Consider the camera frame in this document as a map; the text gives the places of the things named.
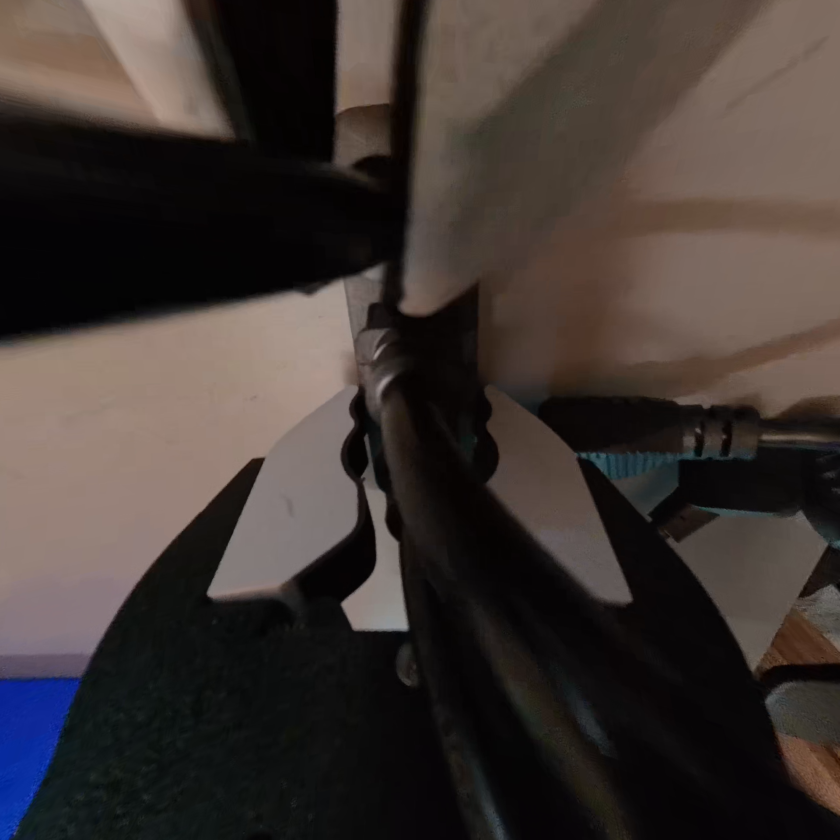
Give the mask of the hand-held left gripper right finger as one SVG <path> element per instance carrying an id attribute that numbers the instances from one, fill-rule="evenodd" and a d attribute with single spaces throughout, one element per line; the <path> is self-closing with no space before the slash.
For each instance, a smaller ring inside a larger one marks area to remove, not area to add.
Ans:
<path id="1" fill-rule="evenodd" d="M 572 449 L 509 395 L 489 385 L 487 430 L 498 462 L 488 487 L 520 524 L 591 595 L 632 601 Z"/>

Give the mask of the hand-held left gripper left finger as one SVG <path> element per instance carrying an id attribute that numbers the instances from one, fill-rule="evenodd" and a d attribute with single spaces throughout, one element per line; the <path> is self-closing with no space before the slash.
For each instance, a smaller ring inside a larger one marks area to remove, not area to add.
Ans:
<path id="1" fill-rule="evenodd" d="M 361 389 L 343 388 L 269 451 L 212 582 L 215 602 L 342 602 L 375 569 Z"/>

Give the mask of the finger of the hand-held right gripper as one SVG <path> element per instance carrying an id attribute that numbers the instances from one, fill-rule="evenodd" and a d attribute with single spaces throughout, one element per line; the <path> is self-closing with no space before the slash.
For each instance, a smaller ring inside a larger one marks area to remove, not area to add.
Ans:
<path id="1" fill-rule="evenodd" d="M 766 2 L 402 2 L 402 311 L 516 269 Z"/>
<path id="2" fill-rule="evenodd" d="M 392 153 L 391 105 L 377 103 L 347 108 L 334 124 L 334 163 L 355 165 L 371 157 Z"/>

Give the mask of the blue plastic bin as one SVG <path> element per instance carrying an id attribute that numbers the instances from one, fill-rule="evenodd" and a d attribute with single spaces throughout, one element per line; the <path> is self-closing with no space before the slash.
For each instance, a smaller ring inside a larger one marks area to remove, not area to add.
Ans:
<path id="1" fill-rule="evenodd" d="M 38 791 L 79 679 L 1 681 L 1 838 L 11 838 Z"/>

